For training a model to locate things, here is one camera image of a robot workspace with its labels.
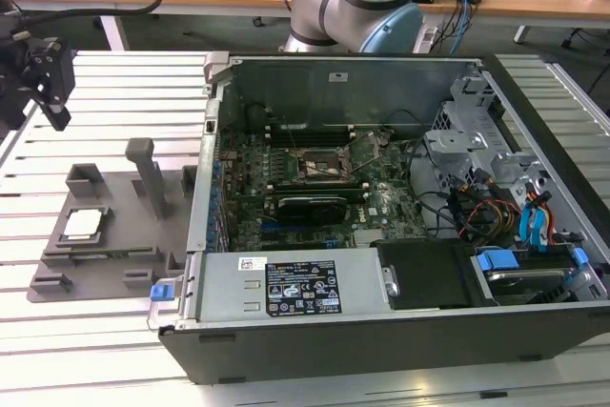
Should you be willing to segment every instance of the motherboard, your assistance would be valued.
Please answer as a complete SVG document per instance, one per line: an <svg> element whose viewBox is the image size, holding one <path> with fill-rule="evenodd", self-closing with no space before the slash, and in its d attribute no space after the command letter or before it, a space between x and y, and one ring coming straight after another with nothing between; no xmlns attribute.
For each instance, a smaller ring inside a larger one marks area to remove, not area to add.
<svg viewBox="0 0 610 407"><path fill-rule="evenodd" d="M409 140L379 130L223 131L232 252L369 247L426 236L405 170Z"/></svg>

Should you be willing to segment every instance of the aluminum profile table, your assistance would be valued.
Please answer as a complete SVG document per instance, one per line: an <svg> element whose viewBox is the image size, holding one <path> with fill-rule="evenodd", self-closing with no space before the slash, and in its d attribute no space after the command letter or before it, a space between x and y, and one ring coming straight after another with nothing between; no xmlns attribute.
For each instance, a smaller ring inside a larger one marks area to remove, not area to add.
<svg viewBox="0 0 610 407"><path fill-rule="evenodd" d="M0 169L1 406L607 405L610 335L540 362L195 386L148 330L147 298L29 303L72 163L129 171L127 140L147 135L162 169L196 164L204 57L80 52L71 124L55 132L33 112L13 138ZM177 304L163 307L171 318Z"/></svg>
<svg viewBox="0 0 610 407"><path fill-rule="evenodd" d="M610 206L610 119L559 64L547 64L536 55L503 54L499 59L593 189ZM509 117L505 122L519 146L530 151L517 124Z"/></svg>

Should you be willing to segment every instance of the floor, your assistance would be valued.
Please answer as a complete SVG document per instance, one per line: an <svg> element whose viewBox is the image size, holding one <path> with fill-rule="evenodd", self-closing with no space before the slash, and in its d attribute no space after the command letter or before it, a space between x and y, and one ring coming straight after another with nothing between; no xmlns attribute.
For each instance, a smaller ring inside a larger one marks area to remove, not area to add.
<svg viewBox="0 0 610 407"><path fill-rule="evenodd" d="M249 17L152 16L128 17L126 34L134 51L277 51L289 33L289 20L263 18L264 27L255 28ZM104 32L92 25L90 18L57 21L39 29L38 36L61 36L79 50L107 50ZM569 50L560 44L567 29L532 28L526 43L513 42L516 28L485 27L475 24L465 35L457 54L484 53L539 54L549 62L560 63L587 90L610 60L604 51L610 48L610 33L588 31L576 36ZM604 109L610 109L610 72L605 74L592 94Z"/></svg>

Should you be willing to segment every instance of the sticker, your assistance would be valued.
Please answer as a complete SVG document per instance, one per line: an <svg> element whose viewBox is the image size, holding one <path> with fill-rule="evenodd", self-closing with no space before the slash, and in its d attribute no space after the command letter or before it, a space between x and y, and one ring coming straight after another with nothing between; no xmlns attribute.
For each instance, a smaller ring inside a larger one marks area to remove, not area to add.
<svg viewBox="0 0 610 407"><path fill-rule="evenodd" d="M341 313L334 261L266 264L265 280L269 316Z"/></svg>
<svg viewBox="0 0 610 407"><path fill-rule="evenodd" d="M264 271L267 264L266 257L240 257L237 264L239 271Z"/></svg>
<svg viewBox="0 0 610 407"><path fill-rule="evenodd" d="M328 74L328 82L329 83L346 83L347 82L348 73L346 71L336 71L334 73Z"/></svg>

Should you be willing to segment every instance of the white label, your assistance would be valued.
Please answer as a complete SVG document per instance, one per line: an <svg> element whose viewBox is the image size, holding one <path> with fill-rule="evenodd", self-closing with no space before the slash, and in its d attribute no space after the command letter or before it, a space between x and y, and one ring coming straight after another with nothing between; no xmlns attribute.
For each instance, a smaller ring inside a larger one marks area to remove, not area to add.
<svg viewBox="0 0 610 407"><path fill-rule="evenodd" d="M348 73L346 71L336 71L328 74L329 83L345 83L347 82Z"/></svg>
<svg viewBox="0 0 610 407"><path fill-rule="evenodd" d="M237 270L239 271L264 271L267 264L266 257L240 257Z"/></svg>

